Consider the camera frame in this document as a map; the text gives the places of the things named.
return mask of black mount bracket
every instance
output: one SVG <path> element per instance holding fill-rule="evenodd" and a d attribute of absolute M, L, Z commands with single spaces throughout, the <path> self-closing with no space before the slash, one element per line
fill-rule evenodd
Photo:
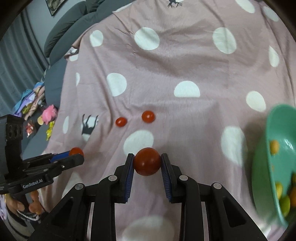
<path fill-rule="evenodd" d="M 22 202 L 25 210 L 18 213 L 34 227 L 40 217 L 30 213 L 25 194 L 52 184 L 62 171 L 82 165 L 84 157 L 68 151 L 22 160 L 23 122 L 23 118 L 13 115 L 0 117 L 0 194 L 9 193 Z"/>
<path fill-rule="evenodd" d="M 114 175 L 98 184 L 76 184 L 33 232 L 28 241 L 86 241 L 91 203 L 94 211 L 91 241 L 116 241 L 115 203 L 126 203 L 133 178 L 134 155 Z M 204 241 L 201 202 L 205 202 L 210 241 L 266 241 L 245 210 L 219 183 L 197 183 L 161 155 L 162 174 L 169 202 L 182 203 L 180 241 Z"/>

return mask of pink polka dot bedsheet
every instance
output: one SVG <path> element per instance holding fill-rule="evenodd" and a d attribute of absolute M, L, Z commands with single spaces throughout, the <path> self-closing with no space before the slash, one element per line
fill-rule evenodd
<path fill-rule="evenodd" d="M 251 194 L 268 112 L 295 105 L 296 44 L 274 11 L 252 0 L 137 0 L 73 46 L 45 152 L 80 147 L 85 162 L 41 190 L 47 210 L 75 183 L 98 183 L 128 153 L 153 147 L 197 182 L 224 185 L 268 240 L 281 236 L 257 216 Z M 146 110 L 154 122 L 143 122 Z M 119 128 L 121 116 L 128 122 Z M 167 201 L 160 171 L 135 172 L 128 203 L 115 207 L 117 239 L 178 240 L 180 208 Z"/>

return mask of yellow fruit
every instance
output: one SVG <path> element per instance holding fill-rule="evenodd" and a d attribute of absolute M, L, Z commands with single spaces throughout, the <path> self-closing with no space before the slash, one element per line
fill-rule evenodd
<path fill-rule="evenodd" d="M 280 200 L 283 194 L 283 185 L 280 182 L 276 182 L 276 193 L 278 196 L 278 200 Z"/>
<path fill-rule="evenodd" d="M 289 194 L 290 201 L 291 201 L 291 207 L 296 207 L 296 187 L 292 187 L 292 190 Z"/>
<path fill-rule="evenodd" d="M 296 184 L 296 173 L 294 173 L 292 176 L 292 183 Z"/>
<path fill-rule="evenodd" d="M 42 116 L 39 116 L 38 119 L 37 119 L 37 123 L 39 125 L 43 125 L 44 124 L 44 121 L 42 120 Z"/>
<path fill-rule="evenodd" d="M 291 202 L 290 202 L 289 196 L 282 197 L 279 201 L 279 205 L 281 207 L 281 212 L 282 212 L 284 218 L 287 217 L 290 212 L 290 207 L 291 207 Z"/>
<path fill-rule="evenodd" d="M 270 142 L 270 153 L 275 155 L 279 152 L 279 142 L 277 140 L 272 140 Z"/>

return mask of picture frame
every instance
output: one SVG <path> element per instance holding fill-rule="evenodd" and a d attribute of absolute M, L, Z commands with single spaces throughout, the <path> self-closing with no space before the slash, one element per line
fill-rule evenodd
<path fill-rule="evenodd" d="M 57 10 L 63 5 L 66 0 L 45 0 L 51 16 L 55 15 Z"/>

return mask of red cherry tomato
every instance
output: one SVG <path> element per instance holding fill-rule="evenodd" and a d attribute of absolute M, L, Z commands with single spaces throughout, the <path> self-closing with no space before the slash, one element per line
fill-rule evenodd
<path fill-rule="evenodd" d="M 128 120 L 124 117 L 119 117 L 116 121 L 115 121 L 115 124 L 118 126 L 118 127 L 123 127 L 126 125 L 126 123 L 128 122 Z"/>
<path fill-rule="evenodd" d="M 155 115 L 152 111 L 146 110 L 142 114 L 142 120 L 146 123 L 152 123 L 155 120 Z"/>
<path fill-rule="evenodd" d="M 82 156 L 84 156 L 83 151 L 79 148 L 79 147 L 74 147 L 70 150 L 69 152 L 69 156 L 75 155 L 75 154 L 80 154 Z"/>
<path fill-rule="evenodd" d="M 140 150 L 133 160 L 134 169 L 142 176 L 153 175 L 159 170 L 160 164 L 160 155 L 151 147 Z"/>

